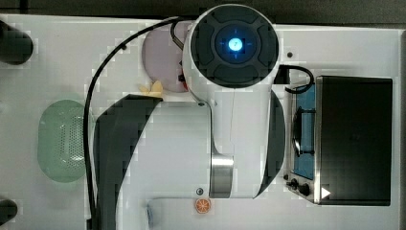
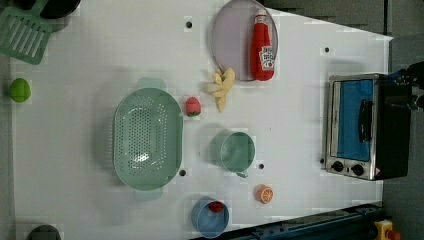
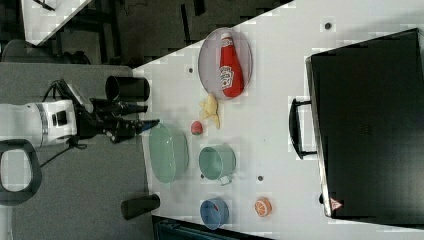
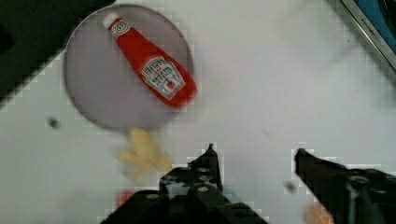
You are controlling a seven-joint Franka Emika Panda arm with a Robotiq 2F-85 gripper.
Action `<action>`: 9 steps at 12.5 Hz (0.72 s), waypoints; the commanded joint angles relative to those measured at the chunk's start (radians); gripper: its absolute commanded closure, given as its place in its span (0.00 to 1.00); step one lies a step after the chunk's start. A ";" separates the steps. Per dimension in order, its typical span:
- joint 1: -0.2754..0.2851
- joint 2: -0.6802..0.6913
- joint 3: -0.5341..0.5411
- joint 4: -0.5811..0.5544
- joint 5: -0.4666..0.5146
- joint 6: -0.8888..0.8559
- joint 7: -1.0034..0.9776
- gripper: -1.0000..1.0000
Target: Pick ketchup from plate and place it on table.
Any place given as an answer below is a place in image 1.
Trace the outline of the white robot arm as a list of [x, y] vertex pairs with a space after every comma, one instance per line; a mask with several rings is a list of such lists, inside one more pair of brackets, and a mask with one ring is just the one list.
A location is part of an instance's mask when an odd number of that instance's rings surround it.
[[211, 8], [191, 24], [182, 51], [187, 95], [127, 95], [97, 120], [97, 230], [149, 230], [153, 199], [256, 198], [282, 167], [271, 21], [243, 5]]

